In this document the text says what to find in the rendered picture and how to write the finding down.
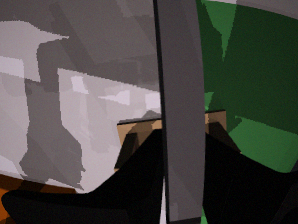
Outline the green flat mat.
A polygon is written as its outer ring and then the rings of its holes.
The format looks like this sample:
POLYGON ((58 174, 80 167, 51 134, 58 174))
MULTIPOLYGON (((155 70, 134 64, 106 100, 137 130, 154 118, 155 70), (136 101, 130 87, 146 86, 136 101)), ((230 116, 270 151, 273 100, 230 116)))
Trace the green flat mat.
POLYGON ((205 112, 226 111, 226 132, 250 157, 289 173, 298 160, 298 19, 196 0, 205 112))

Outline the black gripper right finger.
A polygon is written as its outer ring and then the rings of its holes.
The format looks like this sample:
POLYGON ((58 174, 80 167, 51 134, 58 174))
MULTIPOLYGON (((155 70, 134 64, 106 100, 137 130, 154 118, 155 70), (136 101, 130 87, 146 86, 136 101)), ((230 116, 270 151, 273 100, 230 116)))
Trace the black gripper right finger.
POLYGON ((275 172, 208 133, 204 171, 208 224, 279 224, 298 208, 298 171, 275 172))

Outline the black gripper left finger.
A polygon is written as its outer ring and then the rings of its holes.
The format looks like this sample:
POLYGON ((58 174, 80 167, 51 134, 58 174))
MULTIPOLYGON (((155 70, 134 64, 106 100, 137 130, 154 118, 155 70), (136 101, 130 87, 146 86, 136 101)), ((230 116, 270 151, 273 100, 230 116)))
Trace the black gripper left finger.
POLYGON ((162 133, 156 129, 90 193, 13 189, 1 204, 16 224, 160 224, 164 176, 162 133))

